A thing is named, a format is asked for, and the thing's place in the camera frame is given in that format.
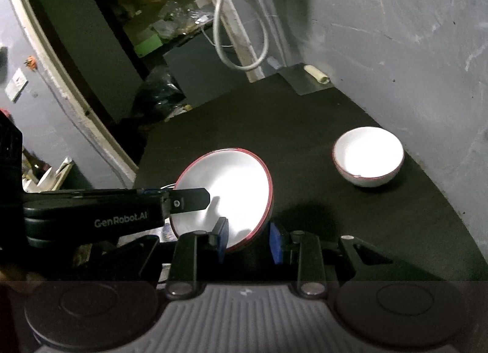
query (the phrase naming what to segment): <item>yellow cylindrical object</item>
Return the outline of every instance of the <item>yellow cylindrical object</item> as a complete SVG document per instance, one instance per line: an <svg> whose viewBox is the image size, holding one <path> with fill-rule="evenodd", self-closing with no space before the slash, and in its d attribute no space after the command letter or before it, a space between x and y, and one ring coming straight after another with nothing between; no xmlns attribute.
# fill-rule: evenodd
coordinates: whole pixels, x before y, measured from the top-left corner
<svg viewBox="0 0 488 353"><path fill-rule="evenodd" d="M313 65L305 65L303 69L305 69L306 72L311 74L318 81L318 83L327 84L330 82L329 77L324 72L317 69Z"/></svg>

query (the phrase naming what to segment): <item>silver rivet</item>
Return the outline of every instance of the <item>silver rivet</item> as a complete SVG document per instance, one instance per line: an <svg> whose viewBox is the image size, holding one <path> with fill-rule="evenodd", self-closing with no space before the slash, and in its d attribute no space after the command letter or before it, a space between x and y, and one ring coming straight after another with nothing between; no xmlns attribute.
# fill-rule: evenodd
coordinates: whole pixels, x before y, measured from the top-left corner
<svg viewBox="0 0 488 353"><path fill-rule="evenodd" d="M325 287L323 284L311 281L302 285L302 292L306 295L314 296L320 295L325 292Z"/></svg>
<svg viewBox="0 0 488 353"><path fill-rule="evenodd" d="M177 281L175 283L166 284L166 288L171 295L181 296L189 294L193 289L191 284L184 281Z"/></svg>

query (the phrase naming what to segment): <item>small bowl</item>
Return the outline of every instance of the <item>small bowl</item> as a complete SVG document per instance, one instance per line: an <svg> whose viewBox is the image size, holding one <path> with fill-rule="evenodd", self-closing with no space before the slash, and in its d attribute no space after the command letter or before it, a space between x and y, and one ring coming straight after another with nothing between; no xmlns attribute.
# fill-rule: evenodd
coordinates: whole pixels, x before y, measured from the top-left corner
<svg viewBox="0 0 488 353"><path fill-rule="evenodd" d="M269 220L273 183L264 162L245 149L229 148L196 159L180 175L175 189L205 188L210 193L207 209L172 214L177 237L195 231L211 231L219 217L229 220L227 251L250 242Z"/></svg>
<svg viewBox="0 0 488 353"><path fill-rule="evenodd" d="M404 159L402 143L379 127L350 130L335 142L332 159L339 173L362 187L383 185L398 173Z"/></svg>

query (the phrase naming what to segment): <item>white bowl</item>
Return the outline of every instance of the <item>white bowl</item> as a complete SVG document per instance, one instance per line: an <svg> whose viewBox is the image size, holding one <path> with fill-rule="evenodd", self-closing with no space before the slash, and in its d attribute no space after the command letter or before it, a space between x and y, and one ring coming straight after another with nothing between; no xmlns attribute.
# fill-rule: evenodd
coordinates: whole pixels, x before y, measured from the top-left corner
<svg viewBox="0 0 488 353"><path fill-rule="evenodd" d="M229 220L228 251L248 243L271 213L273 183L268 168L255 154L230 148L207 153L181 174L175 189L205 188L207 209L173 214L174 233L211 231L219 217Z"/></svg>
<svg viewBox="0 0 488 353"><path fill-rule="evenodd" d="M398 173L404 159L402 143L379 127L359 127L334 144L332 159L339 173L357 186L383 185Z"/></svg>

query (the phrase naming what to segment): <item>dark tabletop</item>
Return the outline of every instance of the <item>dark tabletop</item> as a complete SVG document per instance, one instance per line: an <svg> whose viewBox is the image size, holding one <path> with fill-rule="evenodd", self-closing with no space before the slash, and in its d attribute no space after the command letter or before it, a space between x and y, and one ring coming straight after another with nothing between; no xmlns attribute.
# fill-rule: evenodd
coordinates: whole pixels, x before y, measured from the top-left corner
<svg viewBox="0 0 488 353"><path fill-rule="evenodd" d="M287 230L331 241L351 234L447 280L488 279L469 232L410 156L393 181L380 188L358 188L339 175L332 146L360 126L377 123L338 89L300 96L275 75L158 125L135 187L172 183L209 151L245 148L267 164L273 218ZM271 263L265 237L228 257L249 279L253 269Z"/></svg>

